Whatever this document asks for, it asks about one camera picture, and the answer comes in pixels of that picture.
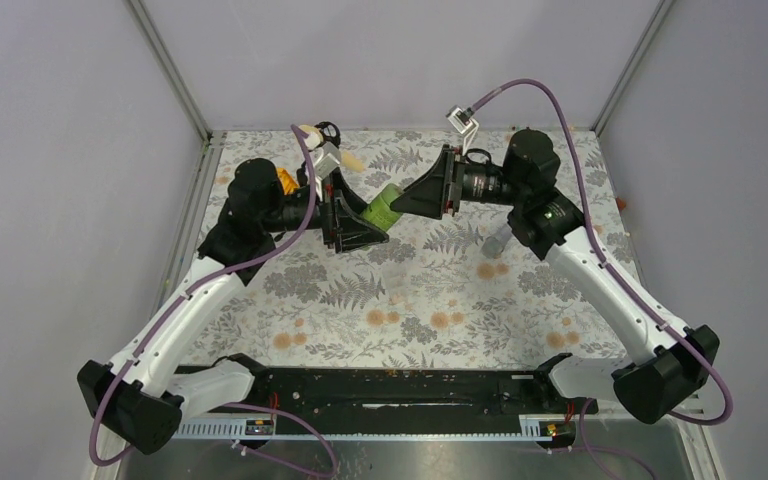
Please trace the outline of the green pill bottle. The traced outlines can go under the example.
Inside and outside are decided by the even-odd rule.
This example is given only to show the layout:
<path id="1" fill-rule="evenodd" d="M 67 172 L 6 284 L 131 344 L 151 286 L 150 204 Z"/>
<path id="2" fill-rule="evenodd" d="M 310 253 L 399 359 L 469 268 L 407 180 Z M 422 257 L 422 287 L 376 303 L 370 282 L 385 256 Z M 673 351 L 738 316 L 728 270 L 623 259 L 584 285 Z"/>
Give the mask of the green pill bottle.
<path id="1" fill-rule="evenodd" d="M 403 190 L 393 183 L 385 185 L 368 203 L 360 214 L 361 218 L 384 232 L 389 231 L 402 217 L 401 212 L 391 208 L 392 202 L 402 193 Z"/>

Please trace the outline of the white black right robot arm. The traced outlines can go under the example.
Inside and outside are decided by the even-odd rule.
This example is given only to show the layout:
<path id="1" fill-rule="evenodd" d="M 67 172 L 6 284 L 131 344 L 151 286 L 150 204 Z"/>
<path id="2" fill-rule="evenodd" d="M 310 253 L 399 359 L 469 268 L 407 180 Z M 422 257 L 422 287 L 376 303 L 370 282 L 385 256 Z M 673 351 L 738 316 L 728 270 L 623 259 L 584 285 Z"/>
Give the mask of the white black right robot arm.
<path id="1" fill-rule="evenodd" d="M 541 365 L 535 402 L 557 412 L 572 398 L 620 403 L 654 424 L 712 378 L 720 341 L 707 327 L 689 327 L 668 313 L 616 263 L 587 216 L 556 186 L 560 158 L 541 131 L 519 130 L 501 165 L 476 163 L 446 145 L 434 165 L 390 204 L 391 210 L 431 219 L 458 212 L 463 202 L 510 207 L 513 236 L 564 276 L 607 322 L 626 353 L 619 358 L 559 354 Z"/>

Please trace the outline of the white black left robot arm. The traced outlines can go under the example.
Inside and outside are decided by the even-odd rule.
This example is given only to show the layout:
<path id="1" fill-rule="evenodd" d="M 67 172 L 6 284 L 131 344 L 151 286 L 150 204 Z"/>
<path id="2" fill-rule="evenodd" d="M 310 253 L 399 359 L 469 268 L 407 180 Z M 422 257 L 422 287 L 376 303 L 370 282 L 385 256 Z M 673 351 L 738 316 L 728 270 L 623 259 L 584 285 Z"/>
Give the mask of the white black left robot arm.
<path id="1" fill-rule="evenodd" d="M 217 223 L 175 292 L 137 336 L 110 361 L 88 361 L 77 381 L 93 417 L 91 435 L 106 428 L 128 451 L 160 450 L 180 425 L 229 403 L 256 411 L 270 385 L 236 359 L 180 374 L 186 350 L 220 310 L 250 284 L 261 266 L 307 230 L 321 230 L 337 253 L 388 241 L 399 218 L 391 205 L 402 193 L 385 186 L 370 202 L 357 196 L 338 168 L 316 171 L 287 193 L 275 164 L 255 158 L 238 165 Z"/>

